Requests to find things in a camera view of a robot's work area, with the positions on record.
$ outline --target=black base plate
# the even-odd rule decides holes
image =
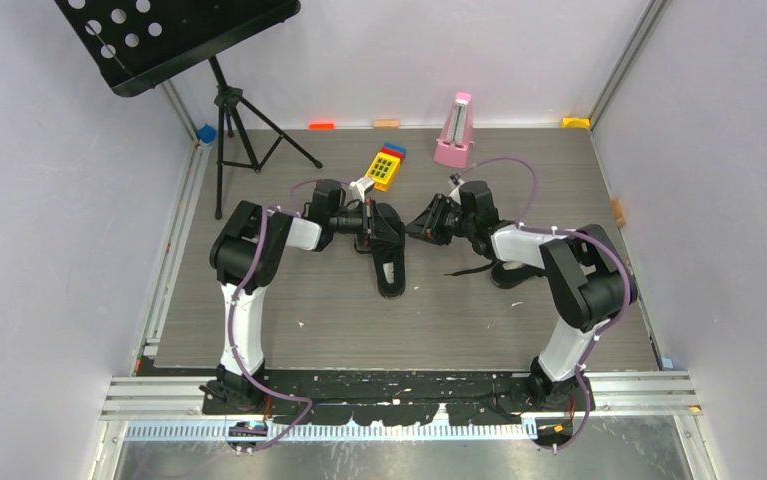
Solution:
[[[525,377],[511,372],[262,369],[257,377],[281,393],[311,398],[314,407],[303,423],[316,425],[344,425],[351,419],[363,426],[374,421],[386,426],[426,424],[440,403],[446,404],[453,426],[516,424],[526,411],[566,412],[572,398],[578,410],[584,405],[581,390],[575,388],[534,408]],[[202,411],[233,415],[263,413],[264,407],[260,401],[242,412],[238,405],[205,398]],[[272,398],[275,423],[291,422],[302,408],[302,403]]]

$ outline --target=blue block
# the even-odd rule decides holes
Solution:
[[[216,131],[209,125],[204,125],[203,128],[198,130],[198,138],[203,143],[212,143],[215,140]]]
[[[385,148],[388,148],[389,150],[394,150],[396,152],[401,152],[404,156],[407,155],[407,149],[404,147],[401,147],[400,145],[395,145],[394,143],[386,142],[383,144]]]

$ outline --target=wood block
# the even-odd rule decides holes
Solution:
[[[374,128],[398,128],[401,126],[400,120],[381,119],[374,121]]]
[[[616,220],[616,226],[621,228],[627,224],[627,219],[624,218],[624,209],[621,206],[621,201],[618,198],[610,199],[610,207],[613,209],[613,218]]]

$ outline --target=tripod leg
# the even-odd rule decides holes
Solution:
[[[245,130],[245,126],[242,123],[242,117],[239,115],[239,111],[236,108],[230,109],[230,115],[232,115],[233,120],[236,121],[236,129],[239,131],[239,137],[241,137],[242,144],[245,146],[245,152],[247,152],[248,158],[251,161],[253,171],[259,173],[259,170],[262,167],[260,166],[259,161],[256,159],[256,153],[253,151],[253,145],[251,145],[250,138],[248,138],[248,132]]]
[[[218,107],[218,183],[216,185],[215,219],[221,220],[221,193],[224,186],[224,105]]]
[[[254,113],[257,117],[262,119],[263,122],[268,124],[269,127],[274,129],[275,132],[277,132],[281,137],[285,138],[287,142],[291,143],[293,147],[298,149],[299,152],[303,154],[306,158],[309,159],[310,162],[312,162],[313,165],[315,165],[316,168],[321,168],[324,165],[321,164],[318,160],[315,159],[309,152],[307,152],[298,142],[296,142],[292,137],[286,134],[286,132],[283,131],[280,127],[277,126],[276,123],[272,122],[270,118],[266,117],[264,113],[260,112],[258,108],[254,107],[252,103],[247,101],[244,97],[239,99],[240,102],[248,109]]]
[[[226,112],[227,114],[227,136],[230,138],[233,138],[233,120],[230,118],[230,112]]]

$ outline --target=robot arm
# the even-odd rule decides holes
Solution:
[[[207,394],[225,401],[232,398],[232,403],[242,407],[258,403],[261,392],[244,378],[230,346],[228,319],[233,309],[232,335],[236,350],[245,369],[254,377],[261,375],[264,355],[260,336],[265,292],[277,273],[286,247],[320,252],[330,244],[335,233],[355,234],[357,251],[374,258],[381,295],[393,298],[403,293],[406,285],[403,223],[391,206],[365,198],[373,186],[374,182],[366,178],[352,182],[351,190],[359,206],[349,208],[339,182],[320,180],[312,201],[306,204],[303,218],[281,212],[269,217],[265,244],[259,261],[253,266],[257,243],[263,241],[259,236],[261,215],[267,212],[250,202],[239,203],[213,244],[209,257],[224,296],[225,336],[218,378],[203,388]],[[387,266],[393,271],[392,281],[385,273]],[[236,289],[250,268],[254,268],[254,273],[234,302]]]
[[[436,245],[464,237],[475,253],[493,262],[508,262],[547,277],[560,319],[548,345],[531,364],[528,390],[538,407],[554,391],[574,386],[575,368],[598,327],[621,308],[621,277],[601,251],[583,240],[526,232],[501,220],[485,182],[462,182],[454,175],[451,183],[451,194],[437,194],[406,227],[407,233]],[[615,251],[602,227],[588,225],[577,231]],[[587,275],[582,267],[594,267],[594,271]],[[635,301],[635,285],[631,285],[631,294]]]
[[[266,245],[254,275],[245,285],[244,291],[240,292],[238,300],[233,302],[233,294],[253,261],[256,249],[254,240],[259,241],[259,220],[263,214],[264,209],[259,205],[241,202],[213,244],[209,259],[210,265],[218,272],[218,281],[221,282],[224,318],[228,318],[231,308],[235,309],[233,336],[249,372],[257,372],[263,364],[260,341],[262,306],[265,292],[274,279],[283,250],[286,247],[315,250],[322,231],[319,225],[304,219],[279,212],[271,215],[265,235]],[[226,328],[221,365],[227,372],[241,377],[242,372],[233,358]]]
[[[312,201],[304,206],[303,218],[322,227],[316,251],[329,245],[336,233],[353,234],[356,251],[370,254],[374,261],[377,291],[385,298],[397,298],[406,288],[404,224],[391,205],[365,198],[373,186],[367,177],[352,182],[350,189],[358,202],[352,207],[345,204],[341,183],[319,180]]]

